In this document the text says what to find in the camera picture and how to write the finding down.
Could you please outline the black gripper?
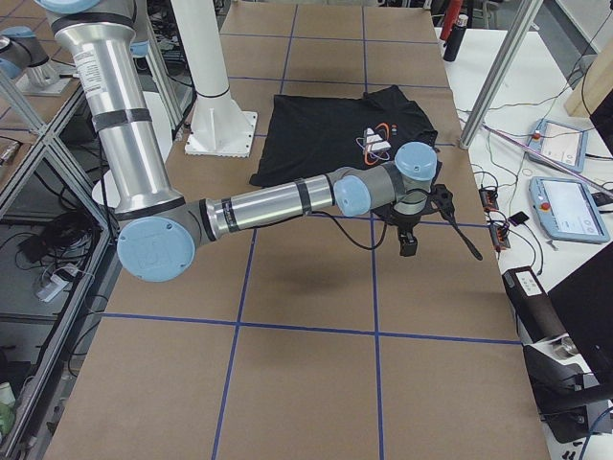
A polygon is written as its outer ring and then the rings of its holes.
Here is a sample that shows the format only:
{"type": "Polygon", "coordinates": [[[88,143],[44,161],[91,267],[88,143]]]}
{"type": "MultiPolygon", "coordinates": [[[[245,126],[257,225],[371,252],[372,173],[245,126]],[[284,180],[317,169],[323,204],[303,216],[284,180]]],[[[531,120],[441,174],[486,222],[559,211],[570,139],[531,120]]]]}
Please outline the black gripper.
{"type": "Polygon", "coordinates": [[[414,235],[415,227],[420,223],[419,213],[408,214],[392,207],[390,210],[389,224],[397,228],[399,243],[399,255],[401,257],[413,257],[417,254],[419,242],[414,235]]]}

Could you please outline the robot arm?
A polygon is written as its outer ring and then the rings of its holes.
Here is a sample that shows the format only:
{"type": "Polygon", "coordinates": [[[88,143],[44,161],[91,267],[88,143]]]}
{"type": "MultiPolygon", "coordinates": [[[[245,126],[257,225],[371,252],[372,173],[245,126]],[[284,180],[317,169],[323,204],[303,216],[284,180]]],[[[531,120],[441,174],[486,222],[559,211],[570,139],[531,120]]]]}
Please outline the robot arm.
{"type": "Polygon", "coordinates": [[[170,184],[133,61],[147,7],[141,1],[46,1],[57,42],[77,66],[94,129],[116,183],[124,268],[148,282],[182,274],[201,245],[336,206],[343,215],[383,205],[422,213],[438,167],[434,150],[408,143],[395,158],[360,171],[342,168],[226,197],[187,202],[170,184]]]}

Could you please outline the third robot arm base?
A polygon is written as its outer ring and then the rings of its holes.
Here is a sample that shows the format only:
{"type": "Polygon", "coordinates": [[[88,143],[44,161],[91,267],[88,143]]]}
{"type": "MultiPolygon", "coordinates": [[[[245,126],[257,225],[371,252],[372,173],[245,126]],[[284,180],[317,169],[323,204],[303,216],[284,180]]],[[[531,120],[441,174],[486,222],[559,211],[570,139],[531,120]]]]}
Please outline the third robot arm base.
{"type": "Polygon", "coordinates": [[[73,77],[70,66],[52,63],[26,26],[1,31],[1,70],[23,94],[34,96],[59,96],[73,77]]]}

